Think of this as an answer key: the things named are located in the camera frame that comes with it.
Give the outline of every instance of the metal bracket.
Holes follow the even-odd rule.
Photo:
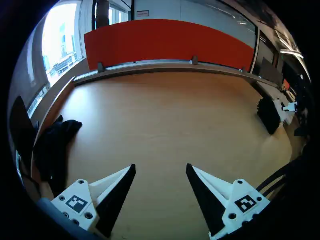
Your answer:
[[[192,65],[197,65],[198,64],[198,57],[197,56],[192,56],[192,58],[189,61],[189,63],[192,64]]]
[[[98,72],[105,72],[106,68],[103,66],[102,62],[98,62]]]

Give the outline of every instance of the window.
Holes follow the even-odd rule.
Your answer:
[[[115,8],[109,8],[109,25],[128,21],[128,13],[122,12]]]
[[[108,16],[109,25],[128,21],[128,13],[114,4],[110,4],[108,15],[109,15]],[[97,29],[96,19],[97,19],[97,3],[94,6],[94,29]]]
[[[76,7],[76,3],[55,6],[44,23],[42,56],[50,86],[82,58],[74,38]]]

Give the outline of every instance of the ceiling light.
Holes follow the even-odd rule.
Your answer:
[[[263,41],[263,42],[266,42],[266,40],[262,37],[260,37],[260,40]]]
[[[281,53],[285,53],[285,54],[291,54],[291,55],[303,58],[301,53],[298,52],[298,51],[293,51],[293,50],[289,50],[289,49],[281,49],[280,52]]]

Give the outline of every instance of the white wall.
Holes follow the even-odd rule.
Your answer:
[[[137,17],[135,13],[135,20],[157,18],[193,22],[217,29],[252,48],[255,47],[256,35],[249,31],[246,25],[238,24],[236,20],[209,6],[187,0],[135,0],[134,3],[135,12],[149,11],[148,17]]]
[[[148,10],[148,17],[137,17],[137,11]],[[134,0],[134,19],[180,20],[180,0]]]

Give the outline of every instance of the black cloth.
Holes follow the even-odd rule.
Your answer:
[[[75,120],[62,120],[60,115],[38,138],[33,148],[41,180],[49,182],[55,197],[64,191],[66,185],[67,144],[82,126],[81,122]]]

